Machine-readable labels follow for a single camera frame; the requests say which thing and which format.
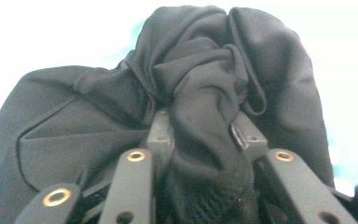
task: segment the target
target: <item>black cloth bag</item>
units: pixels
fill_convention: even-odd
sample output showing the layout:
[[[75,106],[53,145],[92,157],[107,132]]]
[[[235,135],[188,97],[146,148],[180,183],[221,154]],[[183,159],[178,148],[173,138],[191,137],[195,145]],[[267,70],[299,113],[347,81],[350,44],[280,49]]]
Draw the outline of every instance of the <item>black cloth bag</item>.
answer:
[[[256,222],[252,202],[241,200],[253,195],[253,169],[228,131],[240,110],[269,147],[299,154],[333,186],[320,97],[297,34],[256,9],[162,7],[116,69],[38,70],[8,96],[0,223],[12,223],[43,188],[109,179],[163,107],[175,149],[157,189],[158,223]]]

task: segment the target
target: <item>brass grommet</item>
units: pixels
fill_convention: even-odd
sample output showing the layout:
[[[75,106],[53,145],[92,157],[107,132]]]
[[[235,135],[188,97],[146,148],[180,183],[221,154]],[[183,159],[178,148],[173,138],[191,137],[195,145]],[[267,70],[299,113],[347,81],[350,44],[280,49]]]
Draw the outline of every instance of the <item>brass grommet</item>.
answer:
[[[292,161],[294,159],[290,153],[284,151],[278,151],[275,153],[275,158],[280,161]]]
[[[127,156],[127,160],[129,161],[142,161],[146,155],[141,151],[134,151]]]
[[[61,198],[58,199],[58,200],[52,200],[52,197],[57,195],[57,194],[62,194]],[[64,202],[66,202],[70,197],[71,197],[71,190],[69,190],[69,189],[56,189],[56,190],[53,190],[48,195],[46,195],[46,197],[43,199],[43,205],[46,206],[46,207],[57,206],[57,205],[60,205],[60,204],[62,204]]]

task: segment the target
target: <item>black cover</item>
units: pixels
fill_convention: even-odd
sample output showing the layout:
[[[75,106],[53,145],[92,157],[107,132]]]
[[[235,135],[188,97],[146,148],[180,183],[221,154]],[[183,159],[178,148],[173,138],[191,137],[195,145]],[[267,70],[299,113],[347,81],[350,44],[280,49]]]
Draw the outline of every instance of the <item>black cover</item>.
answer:
[[[45,187],[85,189],[110,178],[118,155],[142,144],[162,107],[176,146],[158,187],[159,222],[254,222],[251,204],[240,200],[252,194],[253,170],[228,132],[240,109],[270,147],[293,150],[333,185],[321,102],[296,33],[250,8],[227,15],[162,7],[117,69],[43,69],[8,96],[0,112],[0,223],[13,222]]]

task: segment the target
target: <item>black fabric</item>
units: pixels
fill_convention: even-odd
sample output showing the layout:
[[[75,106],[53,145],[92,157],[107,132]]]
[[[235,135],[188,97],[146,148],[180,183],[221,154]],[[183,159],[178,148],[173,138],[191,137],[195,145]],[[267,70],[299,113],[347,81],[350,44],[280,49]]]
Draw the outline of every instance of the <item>black fabric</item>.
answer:
[[[0,223],[41,189],[82,189],[147,137],[168,107],[175,149],[158,223],[256,222],[253,169],[228,126],[239,110],[333,185],[320,98],[296,33],[250,8],[162,7],[114,70],[68,66],[24,76],[0,112]]]

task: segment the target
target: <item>white background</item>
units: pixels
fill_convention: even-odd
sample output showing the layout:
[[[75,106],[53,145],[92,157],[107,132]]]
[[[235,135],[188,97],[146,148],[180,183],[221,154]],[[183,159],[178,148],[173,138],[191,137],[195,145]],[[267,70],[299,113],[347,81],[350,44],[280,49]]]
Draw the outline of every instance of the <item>white background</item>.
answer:
[[[312,58],[337,188],[352,195],[358,184],[358,1],[279,2],[0,1],[0,107],[33,70],[114,68],[134,46],[134,26],[157,7],[254,7],[294,29]]]

